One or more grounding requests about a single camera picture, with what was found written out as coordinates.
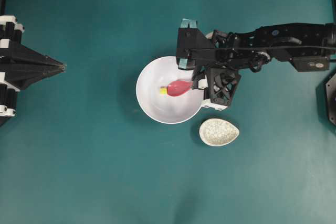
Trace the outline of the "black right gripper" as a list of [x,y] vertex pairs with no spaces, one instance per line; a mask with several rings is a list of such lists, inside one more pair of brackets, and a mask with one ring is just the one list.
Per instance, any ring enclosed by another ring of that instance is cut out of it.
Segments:
[[238,56],[238,35],[214,30],[206,37],[198,28],[197,21],[183,18],[178,29],[176,64],[180,70],[191,70],[197,77],[208,68],[237,70],[232,63]]

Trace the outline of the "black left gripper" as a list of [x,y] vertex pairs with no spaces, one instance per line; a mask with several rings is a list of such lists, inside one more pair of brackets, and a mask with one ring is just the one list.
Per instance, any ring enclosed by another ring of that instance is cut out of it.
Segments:
[[1,42],[1,73],[4,81],[19,90],[53,77],[66,70],[66,65],[17,42]]

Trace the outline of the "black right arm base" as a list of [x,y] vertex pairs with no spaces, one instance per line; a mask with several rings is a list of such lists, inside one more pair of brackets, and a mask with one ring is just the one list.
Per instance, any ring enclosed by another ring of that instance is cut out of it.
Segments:
[[335,70],[316,87],[316,98],[320,123],[335,132]]

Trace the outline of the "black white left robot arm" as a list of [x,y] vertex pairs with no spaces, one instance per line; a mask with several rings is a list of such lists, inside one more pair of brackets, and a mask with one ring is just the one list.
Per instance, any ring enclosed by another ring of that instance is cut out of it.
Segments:
[[66,65],[21,44],[25,31],[15,16],[1,16],[1,125],[16,115],[18,93]]

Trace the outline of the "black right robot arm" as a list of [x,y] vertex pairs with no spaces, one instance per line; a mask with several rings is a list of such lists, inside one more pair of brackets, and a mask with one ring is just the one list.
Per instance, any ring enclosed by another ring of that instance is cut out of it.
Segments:
[[223,67],[259,72],[273,59],[298,72],[326,71],[335,54],[335,24],[290,23],[248,33],[213,30],[204,35],[194,20],[178,29],[176,63],[181,70]]

